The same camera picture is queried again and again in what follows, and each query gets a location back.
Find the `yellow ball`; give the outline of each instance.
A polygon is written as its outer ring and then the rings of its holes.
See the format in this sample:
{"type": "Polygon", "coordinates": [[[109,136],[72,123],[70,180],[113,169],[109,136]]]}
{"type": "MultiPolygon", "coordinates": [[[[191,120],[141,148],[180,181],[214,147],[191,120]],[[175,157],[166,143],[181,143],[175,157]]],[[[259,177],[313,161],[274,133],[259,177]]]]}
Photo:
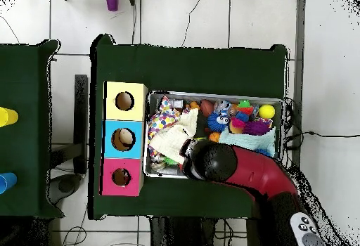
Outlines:
{"type": "Polygon", "coordinates": [[[271,119],[275,115],[275,109],[272,105],[262,105],[259,109],[259,115],[264,119],[271,119]]]}

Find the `green table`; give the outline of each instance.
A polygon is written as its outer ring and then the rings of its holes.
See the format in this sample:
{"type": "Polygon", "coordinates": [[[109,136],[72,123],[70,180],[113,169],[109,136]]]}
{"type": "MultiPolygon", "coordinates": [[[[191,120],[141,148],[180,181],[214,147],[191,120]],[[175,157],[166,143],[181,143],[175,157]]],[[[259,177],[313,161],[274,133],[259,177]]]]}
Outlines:
{"type": "Polygon", "coordinates": [[[57,48],[56,40],[0,45],[0,106],[19,114],[17,123],[0,128],[0,173],[18,177],[0,195],[1,216],[62,216],[46,199],[51,155],[47,67],[57,48]]]}
{"type": "Polygon", "coordinates": [[[165,48],[114,45],[100,35],[91,46],[91,107],[89,165],[89,217],[109,215],[251,216],[252,198],[244,191],[186,179],[146,177],[135,198],[101,196],[98,182],[101,161],[103,83],[135,82],[149,90],[215,93],[283,98],[287,51],[249,48],[165,48]]]}

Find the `yellow cup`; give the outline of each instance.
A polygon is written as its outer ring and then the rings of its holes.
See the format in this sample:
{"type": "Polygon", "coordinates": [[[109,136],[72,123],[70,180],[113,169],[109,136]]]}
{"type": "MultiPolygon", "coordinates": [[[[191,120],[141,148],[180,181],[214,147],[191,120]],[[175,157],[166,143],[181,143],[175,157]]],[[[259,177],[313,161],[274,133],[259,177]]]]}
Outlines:
{"type": "Polygon", "coordinates": [[[14,124],[18,119],[16,111],[0,107],[0,127],[14,124]]]}

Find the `polka dot cloth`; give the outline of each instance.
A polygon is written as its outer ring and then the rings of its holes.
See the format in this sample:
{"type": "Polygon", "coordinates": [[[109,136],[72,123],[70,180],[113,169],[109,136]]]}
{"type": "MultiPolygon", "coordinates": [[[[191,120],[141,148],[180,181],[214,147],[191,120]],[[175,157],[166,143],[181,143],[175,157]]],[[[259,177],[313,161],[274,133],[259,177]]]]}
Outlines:
{"type": "MultiPolygon", "coordinates": [[[[151,117],[148,125],[148,142],[161,129],[170,127],[178,122],[180,119],[180,112],[172,108],[168,97],[164,96],[161,100],[159,110],[151,117]]],[[[150,156],[154,156],[154,150],[150,150],[150,156]]]]}

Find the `yellow box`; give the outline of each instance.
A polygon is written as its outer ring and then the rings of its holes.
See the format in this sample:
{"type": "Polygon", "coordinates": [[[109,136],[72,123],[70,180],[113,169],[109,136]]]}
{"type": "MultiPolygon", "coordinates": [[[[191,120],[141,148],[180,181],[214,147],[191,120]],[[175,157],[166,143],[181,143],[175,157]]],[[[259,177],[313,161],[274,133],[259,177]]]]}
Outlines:
{"type": "Polygon", "coordinates": [[[105,119],[144,121],[147,93],[144,84],[104,82],[105,119]]]}

